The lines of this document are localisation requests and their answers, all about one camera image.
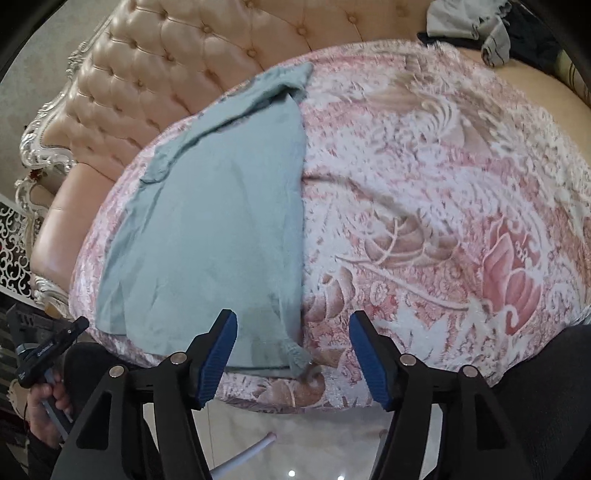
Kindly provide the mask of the light blue sweater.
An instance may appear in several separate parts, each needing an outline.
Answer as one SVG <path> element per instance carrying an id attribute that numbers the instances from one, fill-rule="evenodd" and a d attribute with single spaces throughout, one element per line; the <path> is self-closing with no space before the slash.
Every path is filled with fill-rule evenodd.
<path id="1" fill-rule="evenodd" d="M 232 370 L 304 373 L 300 104 L 311 73 L 308 63 L 266 71 L 156 149 L 108 247 L 99 331 L 163 356 L 229 309 Z"/>

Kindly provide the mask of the white carved lattice screen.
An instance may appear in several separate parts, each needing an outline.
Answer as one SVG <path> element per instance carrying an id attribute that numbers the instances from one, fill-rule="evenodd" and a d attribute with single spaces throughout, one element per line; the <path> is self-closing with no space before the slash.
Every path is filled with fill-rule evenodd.
<path id="1" fill-rule="evenodd" d="M 1 203 L 1 292 L 33 304 L 29 258 L 22 239 L 25 222 L 26 218 L 18 211 Z"/>

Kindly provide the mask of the black office chair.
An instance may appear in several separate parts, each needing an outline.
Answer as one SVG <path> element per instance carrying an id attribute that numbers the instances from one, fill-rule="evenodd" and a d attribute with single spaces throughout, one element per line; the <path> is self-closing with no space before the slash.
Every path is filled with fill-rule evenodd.
<path id="1" fill-rule="evenodd" d="M 61 452 L 60 433 L 42 405 L 77 415 L 103 375 L 120 359 L 96 343 L 74 345 L 62 373 L 27 395 L 28 475 L 51 477 Z M 536 479 L 590 475 L 590 328 L 569 327 L 534 357 L 511 368 L 493 388 Z"/>

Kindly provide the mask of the pink floral lace sofa cover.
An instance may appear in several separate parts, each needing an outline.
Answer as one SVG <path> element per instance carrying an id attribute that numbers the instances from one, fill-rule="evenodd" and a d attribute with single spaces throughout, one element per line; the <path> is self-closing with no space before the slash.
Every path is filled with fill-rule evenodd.
<path id="1" fill-rule="evenodd" d="M 356 310 L 427 365 L 472 364 L 490 384 L 589 322 L 590 168 L 545 109 L 451 46 L 358 43 L 276 67 L 304 63 L 300 343 L 311 361 L 297 377 L 228 362 L 219 399 L 276 412 L 369 405 L 349 341 Z M 71 314 L 144 367 L 170 354 L 145 353 L 95 324 L 107 251 L 156 149 L 204 110 L 126 167 L 71 277 Z"/>

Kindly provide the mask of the tufted peach leather sofa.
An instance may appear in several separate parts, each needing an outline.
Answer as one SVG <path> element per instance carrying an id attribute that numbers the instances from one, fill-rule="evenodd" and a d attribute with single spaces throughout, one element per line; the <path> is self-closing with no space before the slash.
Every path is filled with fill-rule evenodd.
<path id="1" fill-rule="evenodd" d="M 141 148 L 240 81 L 332 45 L 416 37 L 423 1 L 124 1 L 71 55 L 68 82 L 26 128 L 22 163 L 66 173 L 23 241 L 31 295 L 55 317 L 101 203 Z"/>

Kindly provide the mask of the striped gold cushion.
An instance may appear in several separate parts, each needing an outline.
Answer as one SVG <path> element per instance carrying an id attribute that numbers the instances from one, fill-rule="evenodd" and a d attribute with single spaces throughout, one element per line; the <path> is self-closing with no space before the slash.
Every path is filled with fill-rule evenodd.
<path id="1" fill-rule="evenodd" d="M 565 50 L 561 50 L 557 56 L 555 72 L 587 106 L 591 106 L 589 88 Z"/>

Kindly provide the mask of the grey garment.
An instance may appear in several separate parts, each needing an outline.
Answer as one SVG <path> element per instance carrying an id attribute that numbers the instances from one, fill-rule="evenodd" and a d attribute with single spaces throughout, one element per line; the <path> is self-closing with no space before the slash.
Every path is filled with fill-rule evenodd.
<path id="1" fill-rule="evenodd" d="M 511 1 L 433 1 L 427 11 L 427 35 L 477 41 L 483 62 L 500 67 L 510 60 L 511 40 L 505 19 L 511 8 Z"/>

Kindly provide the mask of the dark navy garment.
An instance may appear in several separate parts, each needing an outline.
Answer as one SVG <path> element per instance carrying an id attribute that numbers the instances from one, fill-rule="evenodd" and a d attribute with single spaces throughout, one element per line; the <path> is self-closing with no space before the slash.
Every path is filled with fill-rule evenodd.
<path id="1" fill-rule="evenodd" d="M 548 75 L 555 73 L 555 63 L 562 50 L 549 28 L 518 1 L 511 1 L 512 8 L 505 22 L 511 40 L 510 60 L 515 59 Z M 430 38 L 427 30 L 417 34 L 426 45 L 445 42 L 456 47 L 477 50 L 480 43 L 474 40 Z"/>

